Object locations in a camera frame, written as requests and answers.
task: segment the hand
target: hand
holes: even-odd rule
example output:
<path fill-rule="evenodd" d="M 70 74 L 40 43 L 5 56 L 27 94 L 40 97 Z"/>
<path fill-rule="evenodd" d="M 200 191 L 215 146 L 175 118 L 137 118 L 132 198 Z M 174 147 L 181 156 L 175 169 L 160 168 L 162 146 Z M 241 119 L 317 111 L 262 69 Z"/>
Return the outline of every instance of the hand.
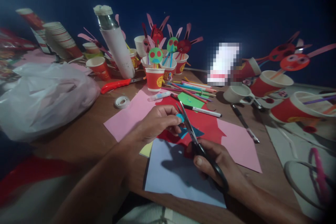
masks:
<path fill-rule="evenodd" d="M 178 126 L 182 121 L 173 105 L 155 106 L 136 127 L 146 143 L 153 141 L 165 129 L 177 136 L 181 133 Z"/>
<path fill-rule="evenodd" d="M 233 161 L 228 150 L 217 143 L 198 138 L 198 142 L 203 146 L 208 155 L 215 160 L 222 172 L 224 173 L 226 180 L 229 184 L 228 193 L 235 198 L 240 198 L 244 194 L 252 190 L 251 183 L 245 178 L 245 176 L 239 170 L 237 164 Z M 187 147 L 187 152 L 192 152 L 191 142 Z M 222 180 L 212 168 L 211 164 L 202 156 L 194 157 L 194 164 L 199 171 L 209 175 L 216 183 L 223 187 Z"/>

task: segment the blue wall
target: blue wall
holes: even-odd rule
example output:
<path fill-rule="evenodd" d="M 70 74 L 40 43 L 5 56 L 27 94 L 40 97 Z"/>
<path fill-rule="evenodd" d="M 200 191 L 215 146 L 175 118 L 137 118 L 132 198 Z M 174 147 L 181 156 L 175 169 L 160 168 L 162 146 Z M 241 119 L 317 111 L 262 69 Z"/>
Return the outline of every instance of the blue wall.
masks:
<path fill-rule="evenodd" d="M 199 69 L 207 68 L 211 45 L 224 40 L 241 42 L 243 57 L 247 58 L 268 55 L 297 30 L 306 44 L 313 44 L 307 53 L 336 42 L 326 0 L 0 0 L 0 24 L 34 40 L 27 24 L 15 13 L 18 8 L 29 7 L 46 22 L 60 21 L 78 44 L 84 42 L 77 38 L 84 32 L 83 26 L 102 41 L 92 10 L 97 4 L 110 5 L 120 14 L 120 25 L 131 47 L 133 38 L 142 35 L 142 22 L 149 30 L 147 12 L 158 25 L 170 15 L 168 24 L 174 33 L 183 26 L 183 36 L 191 22 L 190 38 L 204 37 L 189 53 L 188 62 Z M 308 67 L 289 75 L 299 83 L 335 87 L 335 54 L 336 50 L 319 55 Z M 278 70 L 279 63 L 262 67 L 267 69 Z"/>

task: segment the white plastic bag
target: white plastic bag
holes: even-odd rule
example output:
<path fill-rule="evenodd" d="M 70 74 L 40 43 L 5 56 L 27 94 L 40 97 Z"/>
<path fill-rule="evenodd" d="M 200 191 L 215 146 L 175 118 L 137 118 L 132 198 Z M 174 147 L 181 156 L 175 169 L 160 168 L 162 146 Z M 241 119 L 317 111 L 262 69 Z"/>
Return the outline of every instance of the white plastic bag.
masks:
<path fill-rule="evenodd" d="M 64 64 L 26 63 L 22 77 L 0 97 L 0 126 L 13 141 L 31 142 L 88 109 L 100 88 L 83 72 Z"/>

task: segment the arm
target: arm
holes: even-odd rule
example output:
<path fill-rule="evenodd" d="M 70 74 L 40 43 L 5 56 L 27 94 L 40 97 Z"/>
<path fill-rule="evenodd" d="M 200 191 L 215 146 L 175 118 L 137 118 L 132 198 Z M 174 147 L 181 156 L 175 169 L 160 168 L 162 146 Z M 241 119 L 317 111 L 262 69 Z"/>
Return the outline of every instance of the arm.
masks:
<path fill-rule="evenodd" d="M 312 220 L 301 212 L 285 205 L 264 190 L 250 183 L 240 172 L 227 149 L 217 143 L 198 139 L 208 154 L 216 161 L 229 183 L 229 195 L 258 214 L 267 223 L 312 223 Z M 220 186 L 221 179 L 210 163 L 202 156 L 194 157 L 195 166 L 212 177 Z"/>
<path fill-rule="evenodd" d="M 181 119 L 171 105 L 155 106 L 75 186 L 59 208 L 53 223 L 93 223 L 107 202 L 118 194 L 121 183 L 141 149 L 166 128 L 174 135 Z"/>

